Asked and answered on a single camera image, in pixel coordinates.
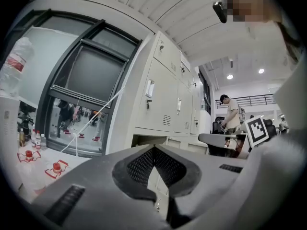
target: railing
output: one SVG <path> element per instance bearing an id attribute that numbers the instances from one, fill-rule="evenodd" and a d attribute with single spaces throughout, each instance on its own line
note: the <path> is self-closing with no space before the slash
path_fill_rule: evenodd
<path id="1" fill-rule="evenodd" d="M 254 105 L 269 105 L 276 104 L 273 98 L 273 94 L 253 95 L 234 98 L 238 102 L 239 106 L 254 106 Z M 216 108 L 226 108 L 228 105 L 221 104 L 220 100 L 215 100 Z"/>

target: backpack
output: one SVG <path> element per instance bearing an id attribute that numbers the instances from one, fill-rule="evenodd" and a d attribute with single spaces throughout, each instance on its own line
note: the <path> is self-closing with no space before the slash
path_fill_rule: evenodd
<path id="1" fill-rule="evenodd" d="M 239 118 L 240 118 L 240 124 L 243 124 L 245 121 L 245 110 L 241 106 L 239 106 Z"/>

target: red bottle cap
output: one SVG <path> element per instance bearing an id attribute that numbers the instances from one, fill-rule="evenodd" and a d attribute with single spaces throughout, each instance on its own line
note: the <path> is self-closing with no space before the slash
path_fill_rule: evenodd
<path id="1" fill-rule="evenodd" d="M 31 151 L 25 151 L 25 156 L 27 158 L 31 158 L 33 155 L 32 155 L 32 152 Z"/>
<path id="2" fill-rule="evenodd" d="M 55 173 L 60 173 L 62 171 L 61 165 L 59 163 L 53 163 L 53 171 Z"/>

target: plastic water bottle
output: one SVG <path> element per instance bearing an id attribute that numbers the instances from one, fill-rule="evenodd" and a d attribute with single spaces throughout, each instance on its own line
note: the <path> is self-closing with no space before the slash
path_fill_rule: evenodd
<path id="1" fill-rule="evenodd" d="M 36 133 L 35 133 L 35 125 L 33 125 L 32 127 L 32 133 L 31 133 L 31 142 L 32 142 L 32 147 L 35 147 L 35 137 L 36 137 Z"/>
<path id="2" fill-rule="evenodd" d="M 40 148 L 41 148 L 41 150 L 47 149 L 47 142 L 46 142 L 46 137 L 45 137 L 44 134 L 42 134 L 42 137 L 41 137 Z"/>
<path id="3" fill-rule="evenodd" d="M 201 110 L 205 111 L 205 99 L 201 101 Z"/>
<path id="4" fill-rule="evenodd" d="M 21 147 L 25 147 L 25 137 L 24 137 L 24 129 L 21 128 L 19 132 L 19 145 Z"/>
<path id="5" fill-rule="evenodd" d="M 41 144 L 41 137 L 40 137 L 40 133 L 38 130 L 36 133 L 36 137 L 35 137 L 35 148 L 40 149 L 40 144 Z"/>
<path id="6" fill-rule="evenodd" d="M 29 38 L 22 37 L 15 43 L 0 71 L 0 89 L 11 96 L 18 95 L 22 71 L 33 54 Z"/>

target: window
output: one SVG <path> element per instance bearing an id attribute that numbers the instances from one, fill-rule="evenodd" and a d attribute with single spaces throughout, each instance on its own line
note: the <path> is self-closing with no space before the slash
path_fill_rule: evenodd
<path id="1" fill-rule="evenodd" d="M 129 57 L 135 49 L 135 43 L 109 29 L 102 30 L 94 36 L 92 40 L 105 45 L 126 57 Z"/>
<path id="2" fill-rule="evenodd" d="M 108 102 L 124 63 L 108 53 L 81 46 L 67 89 Z"/>
<path id="3" fill-rule="evenodd" d="M 62 31 L 74 35 L 81 35 L 91 27 L 91 24 L 70 18 L 52 16 L 44 23 L 42 23 L 40 27 Z"/>
<path id="4" fill-rule="evenodd" d="M 207 81 L 206 81 L 205 77 L 201 73 L 201 70 L 200 70 L 200 73 L 199 73 L 199 77 L 200 77 L 200 80 L 201 80 L 202 85 L 203 85 L 203 97 L 205 99 L 205 111 L 207 111 L 207 113 L 209 113 L 211 115 L 210 87 L 207 84 Z"/>
<path id="5" fill-rule="evenodd" d="M 120 89 L 140 42 L 104 20 L 31 11 L 8 34 L 0 60 L 22 36 L 35 54 L 23 70 L 20 99 L 37 108 L 35 127 L 46 135 L 47 146 L 63 150 Z M 78 156 L 105 154 L 115 101 L 77 138 Z M 76 155 L 75 143 L 64 152 Z"/>
<path id="6" fill-rule="evenodd" d="M 39 27 L 30 28 L 24 36 L 32 43 L 34 55 L 23 70 L 19 96 L 22 101 L 37 108 L 51 71 L 77 36 Z"/>
<path id="7" fill-rule="evenodd" d="M 61 150 L 66 147 L 85 124 L 97 113 L 97 111 L 82 107 L 67 101 L 54 98 L 49 127 L 47 146 Z M 106 121 L 108 114 L 101 113 L 89 126 L 76 138 L 78 153 L 90 155 L 101 153 L 101 147 L 105 138 Z M 70 154 L 76 153 L 76 142 L 67 148 Z"/>

